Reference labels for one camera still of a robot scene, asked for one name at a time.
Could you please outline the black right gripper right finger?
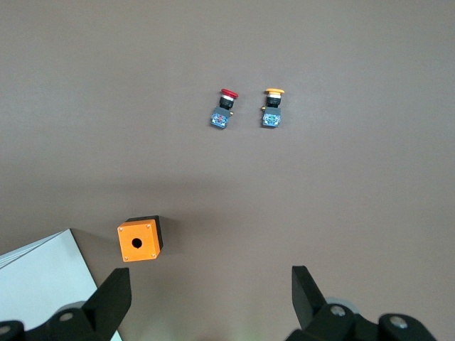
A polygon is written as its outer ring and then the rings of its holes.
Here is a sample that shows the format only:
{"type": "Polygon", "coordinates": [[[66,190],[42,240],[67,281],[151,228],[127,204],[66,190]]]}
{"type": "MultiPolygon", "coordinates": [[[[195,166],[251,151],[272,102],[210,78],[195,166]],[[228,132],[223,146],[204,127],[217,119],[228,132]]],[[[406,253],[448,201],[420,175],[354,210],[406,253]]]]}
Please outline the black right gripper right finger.
{"type": "Polygon", "coordinates": [[[366,320],[341,303],[328,303],[305,266],[291,273],[292,303],[300,328],[288,340],[434,340],[417,319],[399,313],[381,315],[377,323],[366,320]]]}

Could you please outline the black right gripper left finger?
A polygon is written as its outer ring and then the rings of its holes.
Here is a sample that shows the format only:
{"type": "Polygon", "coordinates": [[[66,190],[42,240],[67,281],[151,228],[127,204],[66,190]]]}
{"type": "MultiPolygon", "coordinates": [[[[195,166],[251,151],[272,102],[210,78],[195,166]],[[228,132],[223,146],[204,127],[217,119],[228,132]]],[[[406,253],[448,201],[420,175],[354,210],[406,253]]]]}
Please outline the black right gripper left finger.
{"type": "Polygon", "coordinates": [[[115,269],[80,308],[67,308],[26,331],[19,320],[1,322],[2,340],[111,340],[132,304],[128,268],[115,269]]]}

